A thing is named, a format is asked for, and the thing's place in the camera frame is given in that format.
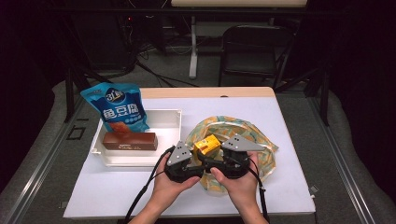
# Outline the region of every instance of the hand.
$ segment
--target hand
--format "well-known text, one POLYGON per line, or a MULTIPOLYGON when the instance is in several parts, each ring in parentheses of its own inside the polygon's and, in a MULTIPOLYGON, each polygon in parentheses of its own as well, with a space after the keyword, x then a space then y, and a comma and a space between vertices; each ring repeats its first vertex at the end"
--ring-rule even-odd
MULTIPOLYGON (((248 152, 247 154, 251 159, 250 169, 256 172, 255 164, 258 164, 258 154, 257 152, 248 152)), ((246 224, 267 223, 257 205, 256 190, 258 182, 251 172, 247 172, 247 174, 237 179, 227 178, 215 167, 210 169, 210 173, 227 189, 231 201, 246 224)))
POLYGON ((168 178, 166 174, 163 174, 165 164, 168 161, 170 153, 167 153, 156 171, 156 177, 154 180, 154 189, 148 203, 139 214, 136 215, 129 223, 139 224, 152 224, 155 223, 157 218, 165 211, 177 198, 177 196, 186 189, 194 186, 200 178, 193 176, 183 183, 177 183, 168 178))
POLYGON ((198 176, 193 176, 183 183, 177 183, 170 180, 166 174, 160 174, 164 170, 169 156, 170 153, 166 154, 158 166, 157 174, 159 175, 155 177, 154 189, 149 200, 150 202, 153 201, 156 204, 160 204, 163 211, 175 201, 181 192, 191 188, 200 180, 198 176))

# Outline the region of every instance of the brown block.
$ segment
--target brown block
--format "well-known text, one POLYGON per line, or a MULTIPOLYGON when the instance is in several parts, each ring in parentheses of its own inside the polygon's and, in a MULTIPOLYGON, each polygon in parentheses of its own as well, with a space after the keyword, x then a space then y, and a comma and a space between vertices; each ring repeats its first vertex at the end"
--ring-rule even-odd
POLYGON ((157 150, 155 133, 105 133, 103 145, 110 150, 157 150))

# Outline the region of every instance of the table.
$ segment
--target table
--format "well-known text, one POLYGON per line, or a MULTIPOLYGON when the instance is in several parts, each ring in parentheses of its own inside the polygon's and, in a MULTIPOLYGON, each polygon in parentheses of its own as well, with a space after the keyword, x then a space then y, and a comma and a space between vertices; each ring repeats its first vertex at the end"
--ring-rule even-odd
MULTIPOLYGON (((230 116, 255 124, 279 146, 276 169, 263 183, 268 213, 287 215, 315 212, 303 170, 271 88, 159 88, 141 91, 145 109, 182 109, 182 140, 198 122, 211 116, 230 116)), ((106 167, 101 158, 90 153, 81 169, 64 217, 123 218, 151 171, 151 167, 106 167)), ((149 200, 152 186, 153 183, 140 199, 133 216, 149 200)), ((237 215, 238 212, 227 195, 207 192, 200 184, 182 192, 173 205, 163 212, 163 217, 237 215)))
POLYGON ((172 0, 173 7, 305 7, 307 0, 172 0))

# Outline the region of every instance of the white tray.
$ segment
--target white tray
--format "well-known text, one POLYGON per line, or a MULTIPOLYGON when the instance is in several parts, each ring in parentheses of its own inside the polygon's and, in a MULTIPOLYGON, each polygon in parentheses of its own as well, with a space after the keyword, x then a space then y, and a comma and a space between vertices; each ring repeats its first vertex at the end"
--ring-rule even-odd
POLYGON ((157 150, 107 150, 102 144, 107 130, 100 119, 90 152, 101 157, 106 166, 154 166, 165 150, 180 140, 181 110, 146 110, 146 114, 150 127, 146 133, 156 133, 157 150))

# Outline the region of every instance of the chair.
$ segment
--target chair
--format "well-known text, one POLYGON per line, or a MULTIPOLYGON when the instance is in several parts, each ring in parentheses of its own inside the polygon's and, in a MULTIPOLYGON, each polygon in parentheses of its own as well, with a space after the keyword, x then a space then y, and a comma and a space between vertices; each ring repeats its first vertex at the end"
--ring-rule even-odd
POLYGON ((280 26, 237 25, 222 37, 219 83, 224 75, 272 78, 280 82, 294 34, 280 26))

